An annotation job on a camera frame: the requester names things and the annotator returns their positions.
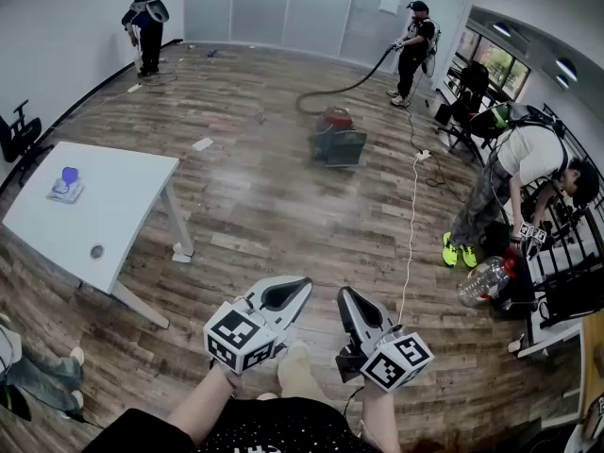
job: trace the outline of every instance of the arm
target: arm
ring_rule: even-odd
[[[409,39],[408,41],[403,41],[403,45],[407,46],[407,45],[414,45],[416,43],[421,43],[425,40],[425,37],[422,37],[421,35],[418,35],[417,37],[413,37],[412,39]]]
[[[199,446],[214,428],[234,389],[218,364],[168,417]]]
[[[522,204],[522,197],[520,196],[520,188],[522,188],[522,182],[520,181],[520,175],[516,174],[512,176],[510,180],[510,199],[512,200],[512,214],[513,214],[513,232],[512,236],[517,236],[520,233],[520,226],[525,221],[522,216],[522,210],[520,205]]]
[[[362,439],[384,453],[400,453],[398,429],[394,417],[394,395],[383,392],[371,380],[365,380],[362,395]]]
[[[547,183],[545,188],[541,190],[539,193],[539,197],[537,198],[537,203],[535,205],[535,215],[532,219],[532,225],[534,227],[539,227],[541,222],[544,221],[545,218],[545,207],[547,207],[547,201],[556,193],[554,187],[551,183]]]
[[[126,32],[128,33],[128,36],[130,37],[132,46],[136,47],[137,44],[139,43],[139,40],[136,38],[136,34],[134,33],[134,29],[132,28],[132,24],[130,22],[128,22],[126,24]]]

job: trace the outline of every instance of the jeans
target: jeans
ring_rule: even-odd
[[[477,246],[482,230],[495,221],[501,212],[501,206],[510,199],[510,179],[497,157],[490,157],[482,169],[478,181],[465,205],[458,213],[451,229],[453,246]]]
[[[81,366],[76,358],[49,360],[23,344],[23,356],[8,371],[7,384],[18,386],[60,411],[79,411],[76,398],[70,393],[81,381]],[[50,378],[65,388],[55,386]]]

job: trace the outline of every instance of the office chair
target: office chair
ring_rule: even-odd
[[[0,117],[0,146],[2,146],[2,154],[6,162],[14,162],[20,156],[21,161],[17,166],[21,168],[21,176],[19,177],[19,186],[24,187],[25,173],[33,164],[37,164],[36,159],[50,151],[53,145],[40,147],[35,141],[42,133],[42,122],[40,118],[31,120],[25,123],[25,114],[23,107],[29,102],[25,100],[23,104],[17,107],[13,112],[18,112],[19,117],[10,126],[2,117]]]
[[[460,126],[451,125],[451,128],[439,127],[436,132],[443,131],[457,138],[449,148],[452,151],[458,143],[465,144],[474,157],[482,162],[482,157],[474,141],[470,120],[474,114],[480,111],[480,104],[489,88],[489,70],[479,62],[472,61],[469,67],[461,71],[460,87],[457,92],[457,101],[451,104],[451,114]]]

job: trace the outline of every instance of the water bottle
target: water bottle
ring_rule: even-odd
[[[513,267],[516,258],[510,250],[506,258],[490,257],[474,268],[457,286],[460,301],[465,307],[476,307],[489,298],[497,298],[510,277],[515,277]]]

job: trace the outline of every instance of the paper scrap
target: paper scrap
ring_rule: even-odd
[[[191,263],[191,257],[188,255],[181,255],[179,253],[175,253],[172,256],[173,261],[179,261],[180,263]]]
[[[210,138],[204,138],[201,141],[198,141],[197,143],[195,143],[193,145],[193,147],[197,150],[197,151],[203,151],[204,149],[206,149],[208,146],[210,146],[210,144],[212,144],[213,141]]]

